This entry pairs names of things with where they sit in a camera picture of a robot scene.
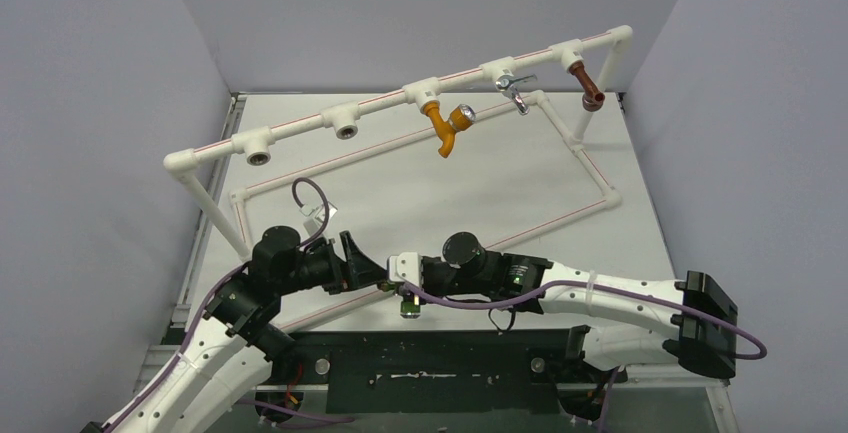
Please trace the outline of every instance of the faucet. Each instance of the faucet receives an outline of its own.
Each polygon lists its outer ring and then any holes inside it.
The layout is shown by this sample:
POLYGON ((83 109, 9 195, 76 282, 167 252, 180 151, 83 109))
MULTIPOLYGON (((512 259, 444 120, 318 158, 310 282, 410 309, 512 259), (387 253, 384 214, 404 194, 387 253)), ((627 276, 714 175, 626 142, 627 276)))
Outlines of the faucet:
POLYGON ((521 94, 518 92, 518 84, 524 83, 525 81, 535 80, 536 75, 528 75, 522 76, 521 78, 516 78, 512 75, 503 75, 495 81, 495 88, 498 89, 505 97, 512 100, 515 103, 515 107, 518 108, 518 113, 522 116, 527 114, 527 104, 524 103, 524 99, 521 98, 521 94))

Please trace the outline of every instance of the metal faucet lever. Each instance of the metal faucet lever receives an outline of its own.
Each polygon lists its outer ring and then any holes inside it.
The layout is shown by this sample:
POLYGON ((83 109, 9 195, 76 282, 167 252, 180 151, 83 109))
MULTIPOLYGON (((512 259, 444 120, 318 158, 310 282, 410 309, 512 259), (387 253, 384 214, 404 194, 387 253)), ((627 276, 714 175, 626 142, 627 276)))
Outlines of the metal faucet lever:
POLYGON ((527 104, 524 103, 524 99, 521 98, 521 93, 518 92, 518 84, 535 79, 536 75, 527 75, 522 76, 521 78, 516 78, 512 75, 503 75, 495 81, 495 87, 505 97, 512 100, 512 102, 515 103, 516 108, 518 108, 518 113, 524 116, 527 114, 528 108, 527 104))

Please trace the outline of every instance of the faucet handle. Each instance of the faucet handle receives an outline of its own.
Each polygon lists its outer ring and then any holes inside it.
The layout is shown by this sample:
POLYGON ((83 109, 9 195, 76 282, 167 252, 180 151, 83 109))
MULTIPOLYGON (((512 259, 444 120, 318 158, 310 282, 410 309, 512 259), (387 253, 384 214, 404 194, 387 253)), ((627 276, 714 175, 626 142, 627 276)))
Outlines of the faucet handle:
POLYGON ((521 98, 521 93, 518 92, 518 84, 524 83, 527 81, 532 81, 536 79, 536 75, 527 75, 522 76, 521 78, 516 78, 512 75, 502 75, 497 80, 495 80, 495 88, 498 89, 505 97, 512 100, 515 103, 515 106, 518 108, 518 113, 522 116, 527 114, 527 104, 524 103, 524 99, 521 98))

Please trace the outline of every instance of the robotic arm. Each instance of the robotic arm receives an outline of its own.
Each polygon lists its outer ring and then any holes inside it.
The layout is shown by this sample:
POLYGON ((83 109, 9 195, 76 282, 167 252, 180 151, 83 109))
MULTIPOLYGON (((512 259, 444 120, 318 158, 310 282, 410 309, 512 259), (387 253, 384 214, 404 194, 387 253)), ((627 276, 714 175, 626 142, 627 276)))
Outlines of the robotic arm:
POLYGON ((536 314, 578 313, 622 323, 573 328, 572 360, 598 370, 634 363, 678 363, 711 378, 732 378, 735 360, 765 356, 765 347, 736 327, 736 305, 703 273, 685 281, 639 281, 575 270, 544 258, 486 251, 471 233, 457 233, 442 257, 414 252, 382 268, 350 233, 340 235, 345 260, 323 237, 302 247, 289 227, 267 230, 252 260, 226 275, 207 295, 174 358, 148 387, 93 432, 202 432, 272 371, 290 370, 295 341, 270 324, 280 299, 322 287, 329 294, 378 287, 402 297, 401 315, 421 307, 536 314), (482 294, 492 301, 461 303, 450 295, 482 294), (760 347, 736 354, 736 336, 760 347))

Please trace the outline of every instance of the silver faucet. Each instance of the silver faucet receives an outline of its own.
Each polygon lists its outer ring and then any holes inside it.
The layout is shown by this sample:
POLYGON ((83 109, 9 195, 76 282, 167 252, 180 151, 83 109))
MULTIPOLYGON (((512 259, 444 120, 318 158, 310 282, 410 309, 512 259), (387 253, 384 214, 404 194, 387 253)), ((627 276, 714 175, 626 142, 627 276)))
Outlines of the silver faucet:
POLYGON ((512 100, 516 108, 518 108, 518 113, 524 116, 527 114, 528 107, 524 103, 524 99, 521 98, 521 93, 518 92, 518 84, 535 79, 536 75, 522 76, 521 78, 516 78, 512 75, 503 75, 495 81, 495 87, 505 97, 512 100))

